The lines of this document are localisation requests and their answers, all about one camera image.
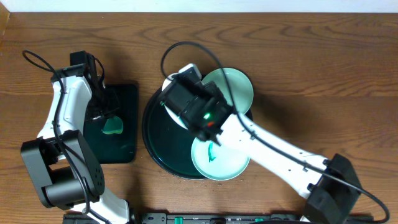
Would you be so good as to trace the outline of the green scouring sponge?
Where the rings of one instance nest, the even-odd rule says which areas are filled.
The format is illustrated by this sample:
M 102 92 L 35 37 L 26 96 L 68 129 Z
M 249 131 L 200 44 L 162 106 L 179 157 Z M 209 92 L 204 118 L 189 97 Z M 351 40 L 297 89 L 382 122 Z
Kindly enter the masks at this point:
M 103 134 L 122 134 L 124 130 L 124 124 L 120 117 L 113 116 L 108 118 L 102 129 Z

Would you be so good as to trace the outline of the white plate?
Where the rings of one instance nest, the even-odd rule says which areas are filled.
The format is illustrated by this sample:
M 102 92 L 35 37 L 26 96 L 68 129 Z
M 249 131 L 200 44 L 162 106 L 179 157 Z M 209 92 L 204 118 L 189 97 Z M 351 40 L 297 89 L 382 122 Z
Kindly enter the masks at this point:
M 183 129 L 188 129 L 183 112 L 192 100 L 199 95 L 196 84 L 200 84 L 202 75 L 194 63 L 169 75 L 162 85 L 160 101 L 171 119 Z

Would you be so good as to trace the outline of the mint green plate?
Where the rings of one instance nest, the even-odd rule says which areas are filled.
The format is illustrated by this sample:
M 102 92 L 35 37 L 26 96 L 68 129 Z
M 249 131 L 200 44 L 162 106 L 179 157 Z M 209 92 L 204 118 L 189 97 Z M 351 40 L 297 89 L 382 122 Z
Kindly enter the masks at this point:
M 250 161 L 242 152 L 197 138 L 192 143 L 191 157 L 197 171 L 211 180 L 233 179 L 246 169 Z
M 252 83 L 249 78 L 241 71 L 234 68 L 224 68 L 223 69 L 229 85 L 231 87 L 231 92 L 234 98 L 235 106 L 237 111 L 246 114 L 254 99 L 254 90 Z M 226 81 L 224 79 L 221 69 L 213 70 L 207 74 L 202 82 L 204 84 L 209 82 L 214 82 L 215 85 L 220 89 L 227 103 L 232 106 L 233 102 L 231 100 Z

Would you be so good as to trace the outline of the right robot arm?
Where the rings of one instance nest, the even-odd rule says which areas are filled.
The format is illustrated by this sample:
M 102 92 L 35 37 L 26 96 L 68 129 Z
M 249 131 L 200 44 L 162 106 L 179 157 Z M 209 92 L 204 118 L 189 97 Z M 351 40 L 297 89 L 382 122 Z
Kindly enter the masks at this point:
M 164 81 L 160 101 L 195 136 L 191 157 L 204 176 L 232 179 L 254 161 L 306 200 L 305 221 L 348 221 L 360 195 L 350 161 L 338 154 L 328 160 L 262 129 L 242 113 L 239 94 L 230 81 L 220 90 L 214 82 L 176 73 Z

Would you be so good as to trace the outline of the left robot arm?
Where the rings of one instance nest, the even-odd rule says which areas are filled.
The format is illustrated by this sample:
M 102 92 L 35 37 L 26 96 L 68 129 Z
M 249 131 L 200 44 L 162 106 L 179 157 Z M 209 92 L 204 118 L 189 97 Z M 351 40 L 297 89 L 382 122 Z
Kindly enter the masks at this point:
M 47 208 L 79 212 L 98 223 L 130 223 L 129 204 L 105 186 L 102 167 L 83 136 L 86 122 L 115 116 L 119 100 L 109 94 L 100 61 L 92 54 L 70 54 L 70 66 L 52 73 L 53 100 L 37 138 L 23 142 L 22 160 L 40 202 Z

